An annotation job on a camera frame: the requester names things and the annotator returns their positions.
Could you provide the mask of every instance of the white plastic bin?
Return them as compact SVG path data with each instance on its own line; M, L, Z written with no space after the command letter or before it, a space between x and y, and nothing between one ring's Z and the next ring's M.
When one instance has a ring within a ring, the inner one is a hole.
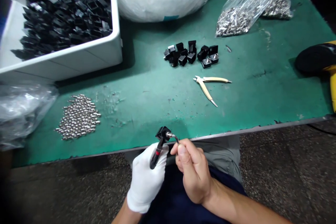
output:
M76 45L31 60L22 61L11 49L22 49L23 6L12 0L0 43L0 80L60 81L122 62L117 0L111 0L113 32L107 37Z

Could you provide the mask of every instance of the hand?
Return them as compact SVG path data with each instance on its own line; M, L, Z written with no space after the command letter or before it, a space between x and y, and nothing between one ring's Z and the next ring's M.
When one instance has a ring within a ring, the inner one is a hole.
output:
M162 186L168 146L163 146L157 165L152 170L149 165L157 146L158 143L153 143L133 160L132 182L127 193L127 205L133 212L147 213Z
M183 186L188 197L196 204L203 204L210 197L214 183L203 150L196 148L189 139L183 139L179 145L175 143L170 153L176 155L176 165L183 172Z

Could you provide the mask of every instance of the white glove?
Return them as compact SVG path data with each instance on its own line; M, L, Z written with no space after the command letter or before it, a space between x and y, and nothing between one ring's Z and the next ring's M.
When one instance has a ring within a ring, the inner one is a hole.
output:
M127 193L127 204L133 212L147 213L165 179L168 145L163 146L156 167L149 167L157 146L153 143L133 160L131 188Z

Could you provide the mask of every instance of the white handle pliers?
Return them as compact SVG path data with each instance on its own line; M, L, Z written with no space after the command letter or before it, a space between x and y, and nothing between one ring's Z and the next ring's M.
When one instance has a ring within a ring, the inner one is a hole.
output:
M195 75L195 77L197 79L194 78L194 80L201 86L205 96L209 99L209 101L211 101L216 107L217 104L213 101L209 91L207 90L207 87L205 86L204 82L210 82L210 81L216 81L216 82L224 82L224 83L232 83L231 81L224 79L224 78L218 78L218 77L199 77L197 75Z

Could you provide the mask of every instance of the gray floor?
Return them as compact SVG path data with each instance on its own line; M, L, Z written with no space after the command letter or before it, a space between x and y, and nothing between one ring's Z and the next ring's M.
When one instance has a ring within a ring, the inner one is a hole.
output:
M315 124L336 132L336 121ZM294 223L336 223L336 136L306 125L241 136L250 197ZM131 182L123 154L12 169L29 223L110 223Z

